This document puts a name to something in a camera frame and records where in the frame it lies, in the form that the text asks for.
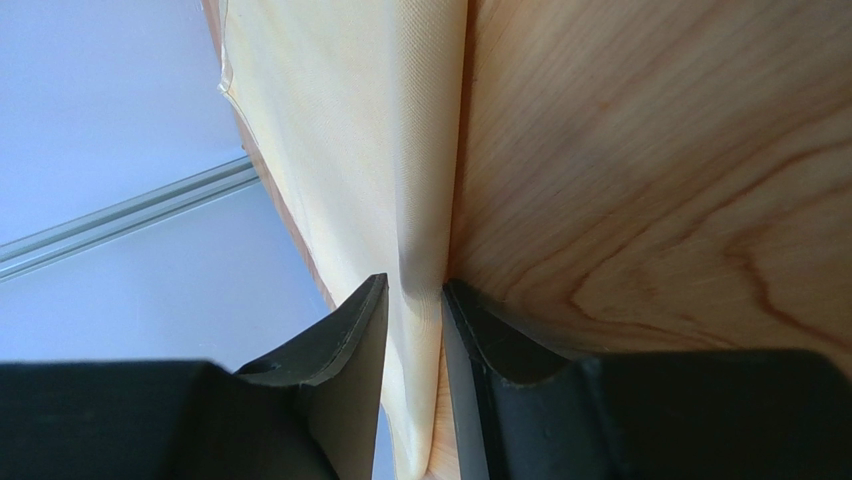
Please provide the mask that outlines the beige cloth napkin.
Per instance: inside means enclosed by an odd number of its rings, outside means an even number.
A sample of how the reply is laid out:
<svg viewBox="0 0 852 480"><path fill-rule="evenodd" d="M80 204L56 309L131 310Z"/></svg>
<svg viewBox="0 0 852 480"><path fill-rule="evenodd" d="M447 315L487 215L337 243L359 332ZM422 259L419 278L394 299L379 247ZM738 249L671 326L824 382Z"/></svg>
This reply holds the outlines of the beige cloth napkin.
<svg viewBox="0 0 852 480"><path fill-rule="evenodd" d="M394 469L429 468L468 5L213 1L219 89L335 304L389 282Z"/></svg>

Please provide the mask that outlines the aluminium frame rail left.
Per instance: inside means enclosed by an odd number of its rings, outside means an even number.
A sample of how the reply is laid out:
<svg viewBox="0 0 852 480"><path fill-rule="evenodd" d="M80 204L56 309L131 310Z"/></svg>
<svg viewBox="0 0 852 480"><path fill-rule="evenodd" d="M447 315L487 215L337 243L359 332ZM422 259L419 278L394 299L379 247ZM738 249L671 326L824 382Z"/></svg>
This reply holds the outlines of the aluminium frame rail left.
<svg viewBox="0 0 852 480"><path fill-rule="evenodd" d="M242 157L1 246L7 282L260 182Z"/></svg>

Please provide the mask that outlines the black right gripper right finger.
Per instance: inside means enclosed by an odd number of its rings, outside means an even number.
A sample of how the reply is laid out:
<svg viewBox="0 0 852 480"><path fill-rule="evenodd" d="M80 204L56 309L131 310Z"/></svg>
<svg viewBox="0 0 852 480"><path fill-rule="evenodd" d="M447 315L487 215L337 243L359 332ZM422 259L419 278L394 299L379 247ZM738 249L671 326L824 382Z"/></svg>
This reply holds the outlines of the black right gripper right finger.
<svg viewBox="0 0 852 480"><path fill-rule="evenodd" d="M508 325L466 283L448 281L443 295L462 478L575 478L568 360Z"/></svg>

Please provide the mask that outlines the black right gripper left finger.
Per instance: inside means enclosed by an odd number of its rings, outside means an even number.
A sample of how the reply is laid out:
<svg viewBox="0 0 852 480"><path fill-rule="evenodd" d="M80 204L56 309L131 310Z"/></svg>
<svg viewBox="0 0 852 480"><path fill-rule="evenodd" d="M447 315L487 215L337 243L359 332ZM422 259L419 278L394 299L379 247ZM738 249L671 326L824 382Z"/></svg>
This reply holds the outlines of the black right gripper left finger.
<svg viewBox="0 0 852 480"><path fill-rule="evenodd" d="M369 276L333 312L237 377L284 395L284 409L337 479L369 479L388 325L388 277Z"/></svg>

